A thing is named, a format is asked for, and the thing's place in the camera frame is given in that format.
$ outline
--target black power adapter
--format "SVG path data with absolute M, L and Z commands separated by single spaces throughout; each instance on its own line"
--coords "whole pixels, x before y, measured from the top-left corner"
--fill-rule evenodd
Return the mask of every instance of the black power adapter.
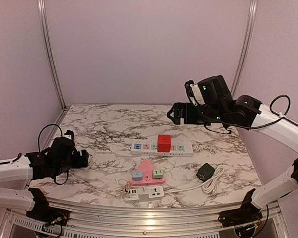
M 199 180 L 205 182 L 210 177 L 212 177 L 212 175 L 214 174 L 214 171 L 215 169 L 211 165 L 209 165 L 208 163 L 205 163 L 199 168 L 197 172 L 197 177 L 199 178 Z

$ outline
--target white marble surface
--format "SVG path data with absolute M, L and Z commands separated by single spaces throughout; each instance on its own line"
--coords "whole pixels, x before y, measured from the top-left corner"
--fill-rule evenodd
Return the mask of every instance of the white marble surface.
M 72 105 L 61 123 L 63 132 L 72 130 L 79 150 L 87 149 L 91 167 L 70 170 L 69 180 L 57 186 L 51 178 L 33 181 L 47 197 L 120 207 L 194 207 L 242 201 L 246 192 L 261 185 L 246 148 L 233 129 L 232 135 L 206 131 L 202 126 L 174 125 L 166 116 L 170 106 L 150 105 Z M 220 125 L 213 130 L 223 131 Z M 172 140 L 190 140 L 204 145 L 192 157 L 158 157 L 131 155 L 132 139 L 157 139 L 158 134 L 171 134 Z M 200 188 L 166 195 L 162 200 L 126 204 L 117 181 L 129 180 L 144 158 L 165 170 L 165 190 L 198 185 L 197 169 L 205 162 L 213 167 L 223 165 L 218 192 L 205 195 Z M 62 182 L 64 175 L 58 177 Z

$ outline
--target pink power strip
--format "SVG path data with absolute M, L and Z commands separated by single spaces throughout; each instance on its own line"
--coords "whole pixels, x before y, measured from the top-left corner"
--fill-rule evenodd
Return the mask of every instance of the pink power strip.
M 155 166 L 148 159 L 144 159 L 137 169 L 137 171 L 143 172 L 143 179 L 141 181 L 133 181 L 133 179 L 131 178 L 130 181 L 133 184 L 133 186 L 149 186 L 164 184 L 165 177 L 153 178 L 153 171 L 155 169 Z

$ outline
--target red block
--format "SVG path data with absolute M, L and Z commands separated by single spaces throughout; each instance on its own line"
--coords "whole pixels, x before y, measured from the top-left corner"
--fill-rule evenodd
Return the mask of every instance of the red block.
M 171 135 L 158 135 L 158 152 L 170 152 Z

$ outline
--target white power strip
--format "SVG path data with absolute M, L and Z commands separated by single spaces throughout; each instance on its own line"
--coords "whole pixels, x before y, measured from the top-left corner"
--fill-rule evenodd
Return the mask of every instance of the white power strip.
M 173 142 L 170 152 L 158 152 L 158 142 L 153 140 L 132 140 L 130 152 L 133 155 L 162 155 L 162 156 L 186 156 L 193 155 L 190 141 Z
M 125 202 L 147 202 L 163 199 L 164 191 L 162 186 L 139 187 L 127 190 L 127 195 L 124 197 Z

